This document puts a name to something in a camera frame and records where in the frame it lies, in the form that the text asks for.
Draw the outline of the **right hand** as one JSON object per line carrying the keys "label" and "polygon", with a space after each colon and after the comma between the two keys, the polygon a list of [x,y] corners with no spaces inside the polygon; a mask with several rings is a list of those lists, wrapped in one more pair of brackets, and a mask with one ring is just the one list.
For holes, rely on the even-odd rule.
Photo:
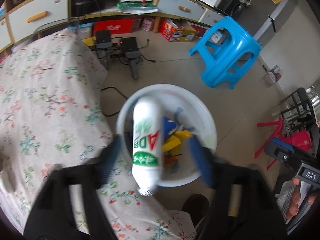
{"label": "right hand", "polygon": [[291,220],[294,216],[297,215],[299,211],[299,202],[301,200],[301,193],[300,193],[300,180],[297,178],[292,178],[292,183],[295,185],[295,189],[293,191],[293,195],[290,200],[289,208],[286,213],[286,219]]}

